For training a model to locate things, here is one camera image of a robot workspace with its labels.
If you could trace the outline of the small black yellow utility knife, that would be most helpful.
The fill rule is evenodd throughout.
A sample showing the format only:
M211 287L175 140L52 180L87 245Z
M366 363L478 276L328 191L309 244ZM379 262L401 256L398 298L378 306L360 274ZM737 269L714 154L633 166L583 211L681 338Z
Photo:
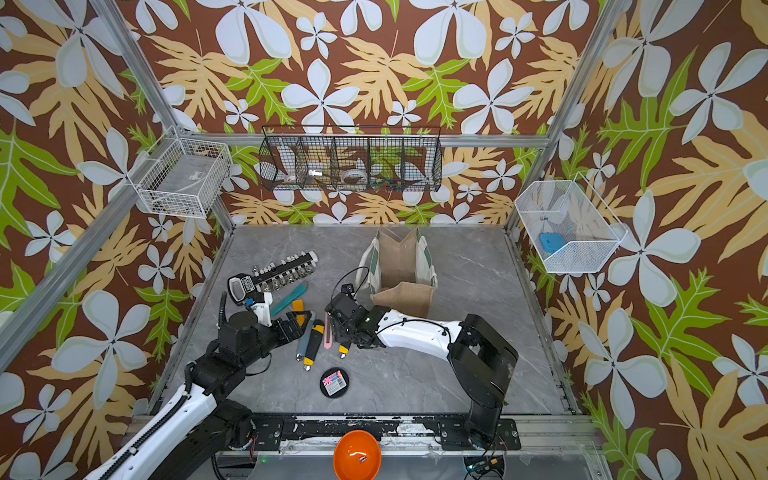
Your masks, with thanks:
M339 346L339 358L345 359L349 354L351 344L349 342L341 343Z

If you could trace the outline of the green christmas burlap pouch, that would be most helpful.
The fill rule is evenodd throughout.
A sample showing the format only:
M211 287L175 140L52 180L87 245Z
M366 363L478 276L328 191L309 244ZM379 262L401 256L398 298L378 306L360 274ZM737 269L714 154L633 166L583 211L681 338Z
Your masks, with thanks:
M426 237L418 228L397 239L378 230L356 271L356 287L368 288L374 305L426 318L438 287Z

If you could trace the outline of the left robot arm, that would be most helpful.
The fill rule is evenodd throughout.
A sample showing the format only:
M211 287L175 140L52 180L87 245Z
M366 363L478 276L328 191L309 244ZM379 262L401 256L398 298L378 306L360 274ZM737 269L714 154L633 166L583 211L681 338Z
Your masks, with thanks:
M248 368L302 337L313 313L287 313L267 327L250 311L221 312L217 338L185 366L167 404L89 479L185 479L216 453L252 444L253 412L230 394Z

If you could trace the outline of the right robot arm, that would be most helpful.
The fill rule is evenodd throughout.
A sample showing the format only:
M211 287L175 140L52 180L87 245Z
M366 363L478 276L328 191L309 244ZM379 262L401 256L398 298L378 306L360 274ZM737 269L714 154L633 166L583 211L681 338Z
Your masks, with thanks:
M345 293L333 297L325 312L345 348L402 348L447 361L471 400L464 424L469 442L492 445L519 354L484 318L438 321L386 306L367 309Z

